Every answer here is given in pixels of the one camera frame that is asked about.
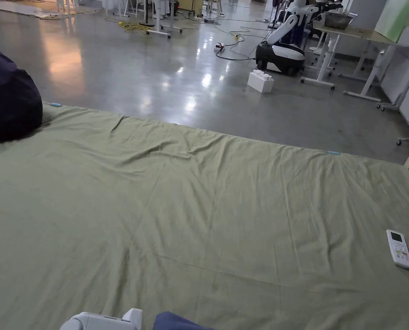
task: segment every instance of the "white robot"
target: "white robot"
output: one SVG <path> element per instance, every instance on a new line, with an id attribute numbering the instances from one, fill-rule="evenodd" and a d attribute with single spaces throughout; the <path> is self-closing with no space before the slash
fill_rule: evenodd
<path id="1" fill-rule="evenodd" d="M 82 312 L 65 322 L 60 330 L 141 330 L 142 310 L 130 309 L 123 318 Z"/>
<path id="2" fill-rule="evenodd" d="M 304 25 L 310 22 L 312 16 L 319 12 L 318 6 L 306 6 L 306 0 L 295 0 L 290 4 L 283 15 L 284 22 L 265 41 L 256 48 L 256 65 L 259 70 L 274 70 L 286 75 L 293 76 L 298 73 L 304 65 L 305 53 L 295 44 L 289 44 L 281 40 L 298 26 L 304 29 Z"/>

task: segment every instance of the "caster wheel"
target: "caster wheel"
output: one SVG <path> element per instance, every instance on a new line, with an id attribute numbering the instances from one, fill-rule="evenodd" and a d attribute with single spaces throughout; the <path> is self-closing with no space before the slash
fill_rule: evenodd
<path id="1" fill-rule="evenodd" d="M 258 62 L 256 63 L 256 67 L 258 70 L 265 70 L 267 68 L 267 62 L 264 62 L 263 60 L 259 59 Z"/>
<path id="2" fill-rule="evenodd" d="M 294 76 L 294 75 L 296 74 L 296 70 L 295 70 L 294 68 L 290 67 L 290 68 L 288 68 L 288 69 L 286 70 L 286 74 L 287 74 L 288 76 Z"/>

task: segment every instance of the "air conditioner remote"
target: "air conditioner remote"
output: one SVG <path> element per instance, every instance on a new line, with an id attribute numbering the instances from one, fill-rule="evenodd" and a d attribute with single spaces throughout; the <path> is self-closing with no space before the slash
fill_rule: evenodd
<path id="1" fill-rule="evenodd" d="M 394 263 L 401 268 L 409 268 L 409 251 L 403 234 L 387 230 L 386 236 Z"/>

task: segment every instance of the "polished concrete floor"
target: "polished concrete floor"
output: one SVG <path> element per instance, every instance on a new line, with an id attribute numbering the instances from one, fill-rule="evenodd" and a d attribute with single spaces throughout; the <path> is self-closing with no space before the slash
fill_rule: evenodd
<path id="1" fill-rule="evenodd" d="M 175 24 L 189 30 L 171 40 L 125 33 L 102 12 L 57 21 L 0 12 L 0 50 L 33 77 L 48 102 L 404 163 L 409 145 L 395 144 L 409 136 L 403 117 L 341 93 L 359 91 L 361 83 L 333 76 L 338 87 L 332 92 L 272 74 L 272 92 L 260 94 L 247 86 L 255 61 L 216 57 L 217 42 L 234 42 L 224 31 L 246 26 L 258 30 L 233 49 L 244 55 L 223 54 L 246 58 L 268 33 L 267 24 L 255 20 L 267 18 L 270 7 L 270 0 L 224 2 L 221 25 L 179 16 Z M 339 61 L 336 71 L 352 69 L 353 63 Z M 384 97 L 380 89 L 372 93 Z"/>

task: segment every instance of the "table frame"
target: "table frame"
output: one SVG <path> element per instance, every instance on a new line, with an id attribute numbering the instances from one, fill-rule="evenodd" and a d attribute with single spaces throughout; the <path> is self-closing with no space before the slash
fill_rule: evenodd
<path id="1" fill-rule="evenodd" d="M 365 84 L 363 90 L 360 93 L 344 91 L 344 94 L 351 95 L 351 96 L 356 96 L 356 97 L 360 97 L 360 98 L 365 98 L 365 99 L 376 101 L 376 102 L 381 102 L 381 99 L 379 99 L 379 98 L 368 96 L 367 92 L 368 92 L 369 88 L 371 87 L 371 85 L 373 85 L 375 76 L 385 66 L 386 61 L 388 61 L 388 60 L 390 60 L 392 58 L 392 55 L 395 52 L 395 47 L 408 47 L 409 48 L 409 46 L 394 43 L 391 40 L 387 39 L 386 37 L 382 36 L 381 34 L 378 34 L 375 31 L 370 31 L 370 30 L 365 30 L 365 29 L 357 29 L 357 28 L 354 28 L 352 26 L 348 26 L 348 28 L 345 29 L 345 30 L 337 30 L 337 29 L 332 29 L 332 28 L 329 28 L 329 27 L 327 27 L 325 25 L 322 25 L 321 22 L 315 21 L 314 22 L 314 29 L 317 29 L 317 30 L 320 30 L 322 32 L 327 33 L 328 34 L 327 35 L 327 40 L 328 40 L 328 38 L 330 38 L 330 41 L 329 42 L 326 41 L 324 43 L 324 46 L 322 47 L 322 52 L 320 54 L 319 61 L 321 61 L 324 58 L 324 56 L 325 56 L 325 59 L 324 59 L 324 61 L 322 63 L 322 67 L 320 68 L 319 75 L 317 76 L 317 79 L 302 77 L 301 78 L 301 83 L 304 83 L 305 81 L 310 81 L 310 82 L 313 82 L 315 84 L 329 86 L 331 88 L 331 90 L 335 89 L 335 84 L 330 83 L 328 81 L 325 81 L 324 77 L 325 77 L 325 74 L 327 72 L 330 60 L 332 58 L 332 54 L 333 54 L 333 50 L 334 50 L 336 40 L 337 40 L 338 36 L 340 36 L 340 35 L 368 40 L 368 44 L 366 45 L 366 49 L 364 50 L 364 52 L 362 54 L 362 57 L 359 60 L 359 64 L 357 65 L 357 68 L 354 71 L 354 75 L 353 76 L 346 76 L 346 77 L 352 77 L 352 79 L 356 79 L 356 80 L 363 79 L 363 78 L 357 77 L 358 70 L 360 70 L 360 67 L 362 67 L 363 62 L 365 61 L 366 54 L 368 52 L 370 43 L 371 42 L 379 42 L 379 43 L 383 43 L 383 44 L 388 45 L 388 47 L 387 47 L 386 50 L 382 50 L 379 53 L 379 56 L 375 60 L 374 66 L 372 67 L 372 71 L 371 71 L 368 79 L 366 79 L 366 84 Z"/>

